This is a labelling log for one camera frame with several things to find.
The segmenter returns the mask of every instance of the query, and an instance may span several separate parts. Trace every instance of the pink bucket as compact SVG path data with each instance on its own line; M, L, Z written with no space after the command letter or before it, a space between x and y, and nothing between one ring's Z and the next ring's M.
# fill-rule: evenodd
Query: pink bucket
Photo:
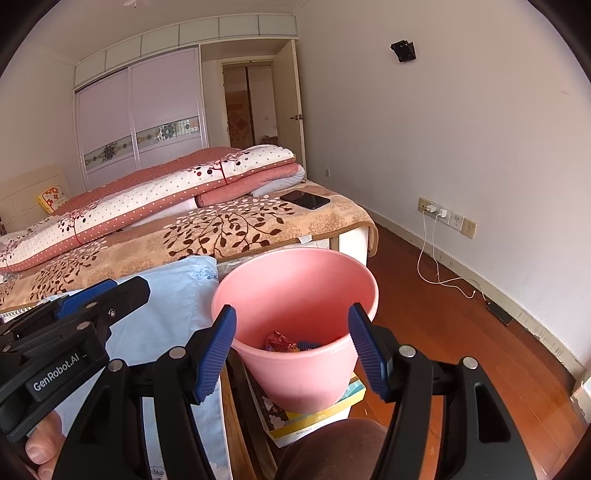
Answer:
M360 302L371 320L378 285L357 260L321 248L291 248L255 257L232 271L213 296L215 318L227 303L238 325L232 346L269 398L294 413L336 403L349 385L357 353L347 315ZM262 350L273 330L323 346L296 353Z

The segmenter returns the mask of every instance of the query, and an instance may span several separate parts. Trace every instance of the headboard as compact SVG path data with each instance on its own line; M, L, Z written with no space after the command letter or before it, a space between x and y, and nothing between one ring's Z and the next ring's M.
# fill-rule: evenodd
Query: headboard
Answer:
M37 196L56 185L70 196L66 178L58 165L41 167L0 183L0 218L6 231L24 230L47 217Z

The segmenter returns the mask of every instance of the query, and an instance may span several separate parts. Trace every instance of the light blue pillowcase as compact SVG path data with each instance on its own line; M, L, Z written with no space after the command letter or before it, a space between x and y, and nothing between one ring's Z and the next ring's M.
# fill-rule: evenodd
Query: light blue pillowcase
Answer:
M112 336L106 344L111 359L122 358L128 365L152 362L170 348L185 345L196 330L211 326L211 302L218 285L214 258L187 257L132 275L135 276L148 281L150 300L111 327ZM117 280L117 283L129 278ZM87 381L56 409L63 422L64 434L70 431L99 375ZM193 414L216 479L231 479L219 380L214 393L201 405L193 406ZM150 398L144 399L144 426L152 478L161 480L165 478L164 462L158 442L154 402Z

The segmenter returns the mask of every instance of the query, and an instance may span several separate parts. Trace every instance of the human hand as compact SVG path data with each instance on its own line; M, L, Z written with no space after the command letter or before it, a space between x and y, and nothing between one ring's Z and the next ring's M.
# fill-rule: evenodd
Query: human hand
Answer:
M37 478L51 480L65 440L61 433L61 418L55 411L35 427L25 450L31 461L39 465L37 472L33 472Z

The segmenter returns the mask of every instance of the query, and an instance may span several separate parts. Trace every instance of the ceiling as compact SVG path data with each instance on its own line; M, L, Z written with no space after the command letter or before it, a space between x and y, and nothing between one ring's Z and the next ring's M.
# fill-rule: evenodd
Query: ceiling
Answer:
M25 43L69 63L153 28L196 18L243 13L292 14L306 0L61 0Z

